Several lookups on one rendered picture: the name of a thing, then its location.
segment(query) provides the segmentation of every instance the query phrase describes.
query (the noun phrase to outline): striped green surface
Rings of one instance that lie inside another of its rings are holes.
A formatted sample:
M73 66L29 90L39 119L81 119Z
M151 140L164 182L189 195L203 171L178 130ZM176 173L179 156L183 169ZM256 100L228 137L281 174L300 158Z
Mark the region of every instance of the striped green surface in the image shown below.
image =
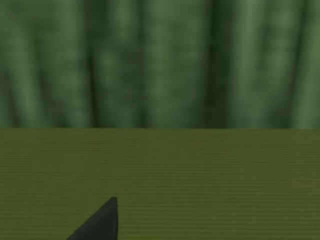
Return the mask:
M319 132L0 134L1 240L64 240L111 196L119 240L320 239Z

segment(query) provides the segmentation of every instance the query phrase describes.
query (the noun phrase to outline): dark gray spike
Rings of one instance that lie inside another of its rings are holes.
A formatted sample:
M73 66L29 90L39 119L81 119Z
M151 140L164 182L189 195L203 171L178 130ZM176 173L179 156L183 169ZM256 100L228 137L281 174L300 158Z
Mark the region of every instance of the dark gray spike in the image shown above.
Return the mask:
M117 240L118 204L112 197L66 240Z

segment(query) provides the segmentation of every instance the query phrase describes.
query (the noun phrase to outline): green forest backdrop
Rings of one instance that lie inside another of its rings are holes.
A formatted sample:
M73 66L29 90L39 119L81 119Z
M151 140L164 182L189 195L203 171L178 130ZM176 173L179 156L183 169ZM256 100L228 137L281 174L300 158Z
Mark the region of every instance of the green forest backdrop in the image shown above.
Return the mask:
M319 0L2 0L0 127L318 128Z

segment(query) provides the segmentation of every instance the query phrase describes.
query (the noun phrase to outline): black blade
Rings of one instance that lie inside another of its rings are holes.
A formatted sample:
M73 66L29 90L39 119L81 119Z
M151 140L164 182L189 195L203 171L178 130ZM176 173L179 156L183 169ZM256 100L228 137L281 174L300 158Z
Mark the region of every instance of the black blade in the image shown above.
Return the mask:
M117 240L118 204L112 197L67 240Z

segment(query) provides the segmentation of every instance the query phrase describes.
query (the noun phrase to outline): olive green ground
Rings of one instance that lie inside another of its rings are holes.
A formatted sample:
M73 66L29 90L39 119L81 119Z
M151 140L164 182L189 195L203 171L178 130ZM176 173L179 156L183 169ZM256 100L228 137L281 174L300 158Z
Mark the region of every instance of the olive green ground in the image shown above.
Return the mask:
M64 240L111 196L119 240L320 239L320 132L0 135L1 240Z

